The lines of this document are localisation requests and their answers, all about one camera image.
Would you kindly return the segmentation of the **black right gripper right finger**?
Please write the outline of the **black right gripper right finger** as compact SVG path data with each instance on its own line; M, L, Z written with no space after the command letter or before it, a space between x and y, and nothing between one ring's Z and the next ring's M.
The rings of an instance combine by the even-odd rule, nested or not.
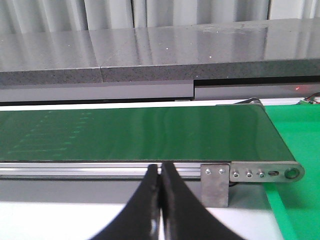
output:
M161 166L159 201L166 240L241 240L196 198L172 162Z

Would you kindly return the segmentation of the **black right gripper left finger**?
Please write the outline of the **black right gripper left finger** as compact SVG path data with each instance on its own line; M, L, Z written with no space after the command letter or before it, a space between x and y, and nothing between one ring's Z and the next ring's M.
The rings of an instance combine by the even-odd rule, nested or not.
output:
M93 240L157 240L159 238L158 166L151 164L122 211Z

